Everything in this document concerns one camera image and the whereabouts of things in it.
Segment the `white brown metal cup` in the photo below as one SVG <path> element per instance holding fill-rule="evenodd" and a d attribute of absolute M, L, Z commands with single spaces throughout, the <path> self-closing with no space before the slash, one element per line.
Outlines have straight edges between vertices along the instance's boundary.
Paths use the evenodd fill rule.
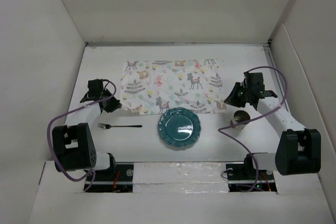
<path fill-rule="evenodd" d="M 249 122 L 250 115 L 244 110 L 238 110 L 234 112 L 233 117 L 230 121 L 230 126 L 235 130 L 242 130 Z"/>

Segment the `black fork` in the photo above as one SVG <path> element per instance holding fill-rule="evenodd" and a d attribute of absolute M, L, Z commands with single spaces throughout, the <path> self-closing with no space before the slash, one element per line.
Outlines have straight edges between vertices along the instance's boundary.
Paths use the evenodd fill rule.
<path fill-rule="evenodd" d="M 98 123 L 97 126 L 101 129 L 111 129 L 113 127 L 132 127 L 132 128 L 142 127 L 142 125 L 110 125 L 110 124 L 103 124 L 103 123 Z"/>

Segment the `patterned cloth placemat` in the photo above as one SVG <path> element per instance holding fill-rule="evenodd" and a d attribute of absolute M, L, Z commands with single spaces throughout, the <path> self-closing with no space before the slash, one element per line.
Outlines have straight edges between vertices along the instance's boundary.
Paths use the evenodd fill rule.
<path fill-rule="evenodd" d="M 223 113 L 224 63 L 219 59 L 126 61 L 120 99 L 125 111 L 162 114 L 172 108 Z"/>

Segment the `teal ceramic plate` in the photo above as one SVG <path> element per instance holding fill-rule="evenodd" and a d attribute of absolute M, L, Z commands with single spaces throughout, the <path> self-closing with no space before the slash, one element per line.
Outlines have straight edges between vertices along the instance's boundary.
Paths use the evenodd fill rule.
<path fill-rule="evenodd" d="M 181 107 L 163 113 L 157 126 L 161 140 L 176 148 L 189 148 L 194 145 L 202 132 L 198 115 Z"/>

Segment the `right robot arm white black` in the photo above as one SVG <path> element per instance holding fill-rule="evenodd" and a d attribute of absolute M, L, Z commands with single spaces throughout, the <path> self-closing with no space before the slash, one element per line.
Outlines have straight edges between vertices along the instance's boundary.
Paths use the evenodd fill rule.
<path fill-rule="evenodd" d="M 274 153 L 256 153 L 243 165 L 243 173 L 254 179 L 262 170 L 277 171 L 282 176 L 314 174 L 321 169 L 321 134 L 299 123 L 282 107 L 277 95 L 266 90 L 261 72 L 244 73 L 225 100 L 228 105 L 243 108 L 247 103 L 264 115 L 279 136 Z"/>

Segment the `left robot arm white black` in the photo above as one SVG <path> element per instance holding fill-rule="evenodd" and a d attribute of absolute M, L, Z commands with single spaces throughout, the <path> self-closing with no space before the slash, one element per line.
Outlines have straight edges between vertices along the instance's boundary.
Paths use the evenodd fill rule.
<path fill-rule="evenodd" d="M 122 107 L 115 97 L 116 85 L 107 79 L 88 81 L 88 90 L 79 101 L 79 108 L 66 114 L 66 124 L 51 131 L 53 151 L 57 157 L 56 169 L 61 171 L 99 171 L 105 180 L 117 175 L 116 161 L 111 153 L 96 150 L 91 129 L 103 113 L 112 113 Z"/>

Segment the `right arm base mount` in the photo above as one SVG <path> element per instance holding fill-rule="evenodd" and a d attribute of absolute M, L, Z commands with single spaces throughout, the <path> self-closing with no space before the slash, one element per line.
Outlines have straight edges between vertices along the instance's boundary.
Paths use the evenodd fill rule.
<path fill-rule="evenodd" d="M 245 192 L 248 190 L 261 192 L 277 192 L 276 182 L 272 171 L 260 170 L 256 184 L 256 171 L 250 172 L 243 163 L 228 163 L 221 176 L 227 180 L 228 190 L 233 192 Z"/>

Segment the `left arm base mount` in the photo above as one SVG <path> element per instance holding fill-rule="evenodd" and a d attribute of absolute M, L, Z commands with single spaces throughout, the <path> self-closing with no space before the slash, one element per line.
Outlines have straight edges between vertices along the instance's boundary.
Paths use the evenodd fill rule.
<path fill-rule="evenodd" d="M 116 163 L 114 170 L 98 170 L 86 178 L 84 189 L 87 193 L 132 193 L 134 163 Z"/>

